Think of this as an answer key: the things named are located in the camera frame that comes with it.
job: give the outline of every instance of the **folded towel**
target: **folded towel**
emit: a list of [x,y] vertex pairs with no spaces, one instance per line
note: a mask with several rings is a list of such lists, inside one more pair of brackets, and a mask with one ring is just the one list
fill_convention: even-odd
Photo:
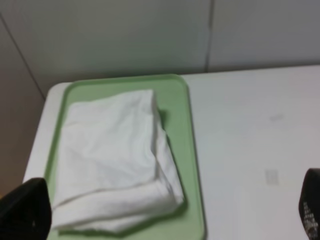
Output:
[[69,107],[58,148],[53,229],[118,233],[183,201],[152,90]]

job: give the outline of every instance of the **green tray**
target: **green tray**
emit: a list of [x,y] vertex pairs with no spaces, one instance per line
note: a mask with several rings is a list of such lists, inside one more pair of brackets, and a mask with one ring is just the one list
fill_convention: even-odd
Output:
[[153,89],[156,93],[162,126],[167,133],[186,197],[185,204],[170,216],[149,221],[120,235],[97,231],[58,233],[53,230],[48,240],[202,240],[204,238],[203,208],[188,87],[181,77],[173,74],[83,80],[72,83],[65,90],[45,173],[50,200],[53,200],[55,194],[60,129],[70,104],[143,89]]

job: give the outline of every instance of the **black object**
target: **black object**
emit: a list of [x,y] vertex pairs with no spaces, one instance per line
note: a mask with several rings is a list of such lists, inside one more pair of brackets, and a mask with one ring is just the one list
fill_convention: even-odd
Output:
[[32,178],[0,199],[0,240],[46,240],[51,206],[46,181]]
[[320,240],[320,168],[310,168],[304,177],[299,213],[310,240]]

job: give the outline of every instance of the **beige wall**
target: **beige wall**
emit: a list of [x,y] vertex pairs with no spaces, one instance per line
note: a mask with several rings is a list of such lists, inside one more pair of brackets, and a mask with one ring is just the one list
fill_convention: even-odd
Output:
[[0,20],[0,195],[22,183],[44,99]]

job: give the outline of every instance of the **wall seam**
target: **wall seam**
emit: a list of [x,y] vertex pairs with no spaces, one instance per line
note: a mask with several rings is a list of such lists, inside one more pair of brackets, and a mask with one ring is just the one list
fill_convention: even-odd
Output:
[[16,50],[18,51],[18,54],[20,55],[20,57],[22,59],[22,62],[24,64],[24,66],[26,67],[26,70],[28,71],[33,83],[35,84],[35,87],[38,89],[38,91],[39,91],[41,97],[43,98],[43,100],[45,100],[46,97],[45,97],[44,93],[41,91],[41,88],[40,88],[38,82],[36,81],[36,78],[35,78],[33,72],[31,71],[31,69],[30,69],[30,67],[29,67],[29,65],[27,63],[27,60],[25,59],[24,55],[22,54],[22,52],[21,52],[21,50],[20,50],[20,48],[19,48],[14,36],[12,35],[12,33],[11,33],[11,31],[10,31],[10,29],[9,29],[9,27],[8,27],[8,25],[7,25],[7,23],[6,23],[6,21],[5,21],[5,19],[4,19],[4,17],[3,17],[1,12],[0,12],[0,21],[2,22],[2,24],[4,26],[4,29],[8,33],[10,39],[13,42],[13,45],[15,46]]
[[215,0],[210,0],[209,3],[209,20],[208,20],[208,28],[209,28],[209,38],[207,44],[207,52],[205,56],[205,72],[209,73],[209,65],[210,65],[210,58],[211,58],[211,47],[212,47],[212,39],[213,39],[213,22],[214,22],[214,5]]

